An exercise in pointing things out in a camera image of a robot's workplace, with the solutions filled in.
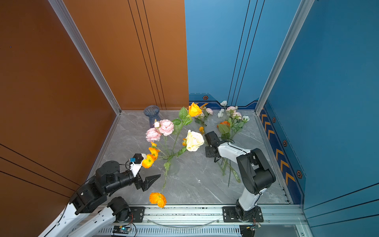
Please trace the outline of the orange poppy flower stem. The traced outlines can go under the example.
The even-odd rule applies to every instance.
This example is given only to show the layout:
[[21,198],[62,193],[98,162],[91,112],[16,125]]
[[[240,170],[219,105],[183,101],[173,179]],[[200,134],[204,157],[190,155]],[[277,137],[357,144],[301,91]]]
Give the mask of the orange poppy flower stem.
[[[142,167],[148,169],[151,168],[154,162],[158,159],[160,150],[157,147],[157,144],[151,142],[151,147],[149,148],[150,153],[147,154],[147,157],[142,161]],[[151,204],[156,204],[160,208],[164,208],[167,204],[166,197],[162,193],[151,193],[149,197]]]

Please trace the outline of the cream rose flower stem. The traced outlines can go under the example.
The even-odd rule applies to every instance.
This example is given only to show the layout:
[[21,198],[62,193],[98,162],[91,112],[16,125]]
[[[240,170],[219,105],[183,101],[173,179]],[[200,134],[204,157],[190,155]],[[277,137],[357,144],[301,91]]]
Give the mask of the cream rose flower stem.
[[183,148],[170,155],[167,161],[170,162],[173,158],[177,158],[185,152],[196,152],[204,143],[204,137],[201,133],[188,130],[187,136],[184,139]]

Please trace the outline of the pink peony flower stem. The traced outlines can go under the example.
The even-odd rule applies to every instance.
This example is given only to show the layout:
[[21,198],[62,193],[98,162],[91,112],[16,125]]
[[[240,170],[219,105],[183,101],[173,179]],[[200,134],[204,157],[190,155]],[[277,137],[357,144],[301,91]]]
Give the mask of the pink peony flower stem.
[[149,151],[156,160],[161,153],[164,160],[169,161],[172,152],[168,148],[168,136],[174,132],[174,123],[168,119],[155,120],[153,128],[146,132],[146,140],[151,143]]

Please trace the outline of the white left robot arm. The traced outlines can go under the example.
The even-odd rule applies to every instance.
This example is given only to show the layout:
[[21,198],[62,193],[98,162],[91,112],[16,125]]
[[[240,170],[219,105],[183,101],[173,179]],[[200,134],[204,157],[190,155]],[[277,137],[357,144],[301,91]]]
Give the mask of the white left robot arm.
[[123,222],[130,217],[131,210],[124,198],[115,197],[92,219],[83,225],[80,224],[116,191],[131,185],[146,191],[159,178],[158,174],[143,180],[135,165],[132,165],[130,170],[121,172],[118,162],[108,161],[74,192],[64,210],[40,236],[92,237],[115,221]]

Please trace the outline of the yellow rose flower stem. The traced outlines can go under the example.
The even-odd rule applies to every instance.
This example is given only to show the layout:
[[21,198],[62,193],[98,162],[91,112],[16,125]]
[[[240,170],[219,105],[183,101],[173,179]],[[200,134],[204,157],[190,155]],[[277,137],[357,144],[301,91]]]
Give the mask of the yellow rose flower stem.
[[180,149],[183,148],[184,139],[186,138],[188,131],[186,132],[186,135],[183,137],[182,148],[177,149],[176,146],[177,146],[177,144],[179,144],[179,138],[181,135],[184,135],[184,128],[186,126],[190,125],[193,122],[194,117],[196,117],[197,115],[200,115],[200,114],[201,114],[200,107],[194,103],[192,103],[188,108],[182,107],[180,109],[179,117],[173,121],[173,123],[174,123],[173,134],[175,135],[175,140],[174,140],[174,145],[172,148],[172,154],[174,154],[175,152],[178,152]]

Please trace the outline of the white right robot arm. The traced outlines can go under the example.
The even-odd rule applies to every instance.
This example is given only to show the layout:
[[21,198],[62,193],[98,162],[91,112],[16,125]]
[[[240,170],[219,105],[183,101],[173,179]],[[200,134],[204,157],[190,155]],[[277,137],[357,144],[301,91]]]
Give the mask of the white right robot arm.
[[208,143],[205,147],[206,157],[226,158],[236,163],[244,184],[243,193],[235,207],[223,207],[224,222],[262,223],[263,213],[257,203],[262,194],[276,181],[276,176],[262,150],[240,148],[221,140],[213,131],[205,134],[205,139]]

